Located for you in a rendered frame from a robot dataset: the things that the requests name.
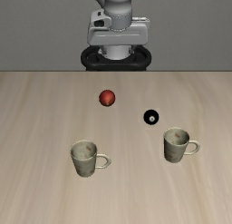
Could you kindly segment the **red onion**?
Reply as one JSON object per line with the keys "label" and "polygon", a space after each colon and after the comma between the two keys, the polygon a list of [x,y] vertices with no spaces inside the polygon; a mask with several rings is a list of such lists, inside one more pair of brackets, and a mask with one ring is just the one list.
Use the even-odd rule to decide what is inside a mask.
{"label": "red onion", "polygon": [[99,102],[101,105],[109,107],[114,104],[115,102],[115,94],[111,90],[104,90],[99,95]]}

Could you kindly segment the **black ball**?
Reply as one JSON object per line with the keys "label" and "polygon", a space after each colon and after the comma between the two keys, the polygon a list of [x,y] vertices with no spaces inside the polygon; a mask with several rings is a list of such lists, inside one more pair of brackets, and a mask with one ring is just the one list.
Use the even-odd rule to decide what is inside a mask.
{"label": "black ball", "polygon": [[159,121],[159,114],[155,110],[147,110],[143,114],[143,121],[148,125],[155,125]]}

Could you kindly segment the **beige stained mug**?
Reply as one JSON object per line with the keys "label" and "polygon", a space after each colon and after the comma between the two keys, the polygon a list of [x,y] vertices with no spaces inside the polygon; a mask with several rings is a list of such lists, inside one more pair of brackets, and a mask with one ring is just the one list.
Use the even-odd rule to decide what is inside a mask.
{"label": "beige stained mug", "polygon": [[[194,144],[195,149],[186,152],[189,144]],[[184,155],[192,155],[199,151],[200,144],[197,141],[192,141],[189,134],[178,127],[167,129],[163,134],[164,158],[170,163],[178,163]]]}
{"label": "beige stained mug", "polygon": [[[91,141],[77,141],[72,145],[70,153],[77,174],[83,178],[89,178],[96,169],[106,169],[111,164],[111,158],[106,154],[99,153],[97,146]],[[96,165],[98,158],[105,159],[102,166]]]}

